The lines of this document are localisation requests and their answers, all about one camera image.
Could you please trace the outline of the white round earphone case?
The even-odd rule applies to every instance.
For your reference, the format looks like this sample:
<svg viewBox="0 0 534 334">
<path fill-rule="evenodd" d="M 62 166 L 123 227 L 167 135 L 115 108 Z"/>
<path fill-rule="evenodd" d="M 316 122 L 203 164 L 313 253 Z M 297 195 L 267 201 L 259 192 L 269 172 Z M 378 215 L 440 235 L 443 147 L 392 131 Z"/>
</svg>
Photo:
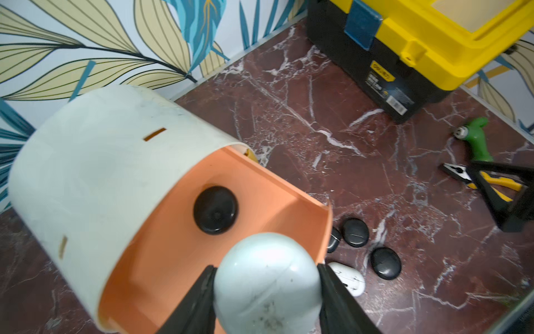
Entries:
<svg viewBox="0 0 534 334">
<path fill-rule="evenodd" d="M 214 278 L 214 310 L 226 333 L 309 333 L 322 303 L 316 263 L 278 233 L 237 243 Z"/>
</svg>

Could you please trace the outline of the white cylindrical drawer cabinet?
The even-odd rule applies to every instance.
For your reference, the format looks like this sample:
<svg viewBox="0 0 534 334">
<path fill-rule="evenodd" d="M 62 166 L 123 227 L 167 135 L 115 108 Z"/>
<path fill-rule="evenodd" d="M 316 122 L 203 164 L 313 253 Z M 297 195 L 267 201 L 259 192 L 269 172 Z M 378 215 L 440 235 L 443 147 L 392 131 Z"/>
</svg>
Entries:
<svg viewBox="0 0 534 334">
<path fill-rule="evenodd" d="M 108 280 L 171 189 L 221 148 L 247 145 L 157 92 L 113 85 L 83 94 L 23 145 L 10 170 L 13 209 L 97 328 Z"/>
</svg>

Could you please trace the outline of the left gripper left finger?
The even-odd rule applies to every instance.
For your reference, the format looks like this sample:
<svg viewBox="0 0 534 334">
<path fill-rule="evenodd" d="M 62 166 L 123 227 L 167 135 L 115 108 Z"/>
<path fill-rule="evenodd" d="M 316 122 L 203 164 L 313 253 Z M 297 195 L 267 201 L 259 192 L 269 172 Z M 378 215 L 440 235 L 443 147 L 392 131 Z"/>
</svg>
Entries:
<svg viewBox="0 0 534 334">
<path fill-rule="evenodd" d="M 207 266 L 157 334 L 214 334 L 214 280 L 217 268 Z"/>
</svg>

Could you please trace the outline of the white oblong earphone case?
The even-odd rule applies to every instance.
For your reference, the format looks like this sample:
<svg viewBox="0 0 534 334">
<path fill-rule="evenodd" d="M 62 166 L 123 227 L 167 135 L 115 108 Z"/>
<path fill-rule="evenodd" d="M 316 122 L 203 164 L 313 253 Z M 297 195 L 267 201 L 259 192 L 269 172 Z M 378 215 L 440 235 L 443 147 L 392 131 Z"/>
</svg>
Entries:
<svg viewBox="0 0 534 334">
<path fill-rule="evenodd" d="M 330 262 L 328 266 L 353 297 L 359 297 L 364 293 L 365 279 L 358 270 L 337 262 Z"/>
</svg>

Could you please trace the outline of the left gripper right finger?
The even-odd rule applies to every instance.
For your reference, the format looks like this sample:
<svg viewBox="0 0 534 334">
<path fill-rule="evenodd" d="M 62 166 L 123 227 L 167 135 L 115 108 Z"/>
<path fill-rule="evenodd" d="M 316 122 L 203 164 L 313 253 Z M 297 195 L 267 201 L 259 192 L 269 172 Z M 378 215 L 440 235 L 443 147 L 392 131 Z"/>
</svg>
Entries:
<svg viewBox="0 0 534 334">
<path fill-rule="evenodd" d="M 322 334 L 381 334 L 331 267 L 318 264 L 317 268 L 323 299 L 319 316 Z"/>
</svg>

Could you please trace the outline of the orange top drawer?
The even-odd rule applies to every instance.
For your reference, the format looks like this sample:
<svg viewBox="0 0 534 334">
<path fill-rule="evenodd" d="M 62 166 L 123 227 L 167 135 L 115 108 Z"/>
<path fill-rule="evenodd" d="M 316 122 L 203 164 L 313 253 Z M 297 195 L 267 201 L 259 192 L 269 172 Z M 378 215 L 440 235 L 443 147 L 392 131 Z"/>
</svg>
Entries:
<svg viewBox="0 0 534 334">
<path fill-rule="evenodd" d="M 238 202 L 233 226 L 209 235 L 193 207 L 212 186 L 229 189 Z M 155 333 L 209 266 L 217 266 L 242 239 L 275 232 L 298 242 L 316 262 L 326 254 L 332 208 L 278 177 L 232 147 L 195 165 L 144 222 L 115 266 L 100 301 L 101 328 Z"/>
</svg>

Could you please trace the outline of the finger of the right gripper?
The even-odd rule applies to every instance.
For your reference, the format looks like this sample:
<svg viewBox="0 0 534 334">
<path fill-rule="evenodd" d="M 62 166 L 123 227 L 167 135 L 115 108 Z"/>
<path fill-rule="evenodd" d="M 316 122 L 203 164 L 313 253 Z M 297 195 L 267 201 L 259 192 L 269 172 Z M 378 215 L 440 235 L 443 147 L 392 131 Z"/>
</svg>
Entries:
<svg viewBox="0 0 534 334">
<path fill-rule="evenodd" d="M 503 232 L 521 232 L 533 220 L 533 168 L 488 161 L 473 161 L 468 176 L 481 192 L 497 227 Z M 509 198 L 493 188 L 499 186 L 517 192 Z"/>
</svg>

